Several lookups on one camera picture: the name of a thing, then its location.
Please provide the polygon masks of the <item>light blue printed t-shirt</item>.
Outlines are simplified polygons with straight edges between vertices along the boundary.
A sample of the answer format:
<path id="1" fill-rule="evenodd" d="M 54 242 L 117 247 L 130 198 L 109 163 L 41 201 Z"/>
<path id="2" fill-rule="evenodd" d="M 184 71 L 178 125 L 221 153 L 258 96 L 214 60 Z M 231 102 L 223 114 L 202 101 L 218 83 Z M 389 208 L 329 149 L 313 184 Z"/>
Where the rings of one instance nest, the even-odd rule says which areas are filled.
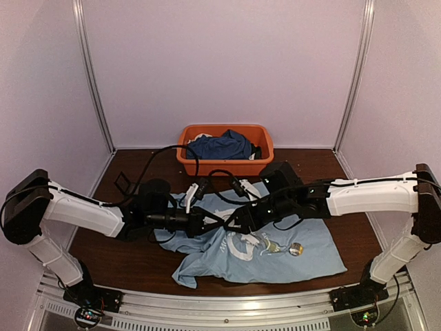
<path id="1" fill-rule="evenodd" d="M 161 247 L 185 254 L 173 280 L 197 288 L 197 278 L 213 276 L 232 283 L 293 283 L 346 272 L 328 227 L 322 219 L 284 218 L 251 233 L 223 228 L 189 238 L 184 231 L 155 230 Z M 300 243 L 303 253 L 289 253 Z"/>

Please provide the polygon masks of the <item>painted round brooch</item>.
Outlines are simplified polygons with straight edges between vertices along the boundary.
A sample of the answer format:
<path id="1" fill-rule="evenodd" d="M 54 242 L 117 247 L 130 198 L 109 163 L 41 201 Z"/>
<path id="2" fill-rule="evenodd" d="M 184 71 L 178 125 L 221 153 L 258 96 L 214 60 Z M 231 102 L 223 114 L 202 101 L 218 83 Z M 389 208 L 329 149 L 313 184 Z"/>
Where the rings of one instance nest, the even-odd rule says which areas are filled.
<path id="1" fill-rule="evenodd" d="M 300 243 L 292 243 L 289 247 L 290 255 L 298 257 L 303 253 L 303 246 Z"/>

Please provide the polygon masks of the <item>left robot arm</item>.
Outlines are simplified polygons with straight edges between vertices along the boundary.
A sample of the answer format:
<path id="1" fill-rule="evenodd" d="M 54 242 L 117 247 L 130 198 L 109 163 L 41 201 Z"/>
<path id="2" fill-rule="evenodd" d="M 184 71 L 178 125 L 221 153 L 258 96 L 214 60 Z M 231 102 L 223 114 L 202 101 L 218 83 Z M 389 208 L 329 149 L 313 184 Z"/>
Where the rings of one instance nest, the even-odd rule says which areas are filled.
<path id="1" fill-rule="evenodd" d="M 122 204 L 105 203 L 77 194 L 49 180 L 38 169 L 15 186 L 1 206 L 1 229 L 6 239 L 25 246 L 44 267 L 84 306 L 99 300 L 87 268 L 65 248 L 50 238 L 44 221 L 58 221 L 93 230 L 121 241 L 134 241 L 152 230 L 184 231 L 195 237 L 224 224 L 224 219 L 187 203 L 180 208 L 170 194 L 170 185 L 152 179 Z"/>

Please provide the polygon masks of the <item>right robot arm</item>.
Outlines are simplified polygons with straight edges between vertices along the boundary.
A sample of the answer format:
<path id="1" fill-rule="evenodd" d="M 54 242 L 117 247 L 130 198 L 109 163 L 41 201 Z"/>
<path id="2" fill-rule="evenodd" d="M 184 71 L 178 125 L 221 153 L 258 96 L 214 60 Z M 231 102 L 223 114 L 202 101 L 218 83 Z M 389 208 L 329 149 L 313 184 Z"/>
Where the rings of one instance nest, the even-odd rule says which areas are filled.
<path id="1" fill-rule="evenodd" d="M 235 209 L 226 230 L 249 234 L 291 215 L 306 220 L 359 212 L 410 214 L 401 235 L 365 266 L 353 289 L 359 304 L 368 304 L 419 252 L 440 243 L 440 186 L 425 163 L 392 177 L 305 184 L 287 162 L 279 162 L 264 168 L 260 179 L 269 194 Z"/>

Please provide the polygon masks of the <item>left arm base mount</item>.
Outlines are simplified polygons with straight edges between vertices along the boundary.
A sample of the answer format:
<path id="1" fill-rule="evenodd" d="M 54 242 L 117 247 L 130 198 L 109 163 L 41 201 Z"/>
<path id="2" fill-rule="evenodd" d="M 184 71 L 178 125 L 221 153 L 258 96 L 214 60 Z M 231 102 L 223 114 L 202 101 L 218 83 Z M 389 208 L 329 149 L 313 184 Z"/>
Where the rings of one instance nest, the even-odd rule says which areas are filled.
<path id="1" fill-rule="evenodd" d="M 99 312 L 119 312 L 122 298 L 123 293 L 120 290 L 101 288 L 85 281 L 74 286 L 66 286 L 63 293 L 65 301 Z"/>

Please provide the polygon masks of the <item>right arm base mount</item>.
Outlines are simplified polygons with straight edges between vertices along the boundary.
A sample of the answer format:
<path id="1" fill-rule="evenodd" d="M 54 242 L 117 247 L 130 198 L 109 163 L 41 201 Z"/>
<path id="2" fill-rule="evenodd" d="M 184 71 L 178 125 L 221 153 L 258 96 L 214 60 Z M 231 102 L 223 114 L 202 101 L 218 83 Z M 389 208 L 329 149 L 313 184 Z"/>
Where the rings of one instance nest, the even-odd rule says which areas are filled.
<path id="1" fill-rule="evenodd" d="M 352 310 L 389 298 L 385 288 L 373 288 L 363 285 L 340 287 L 329 293 L 334 312 Z"/>

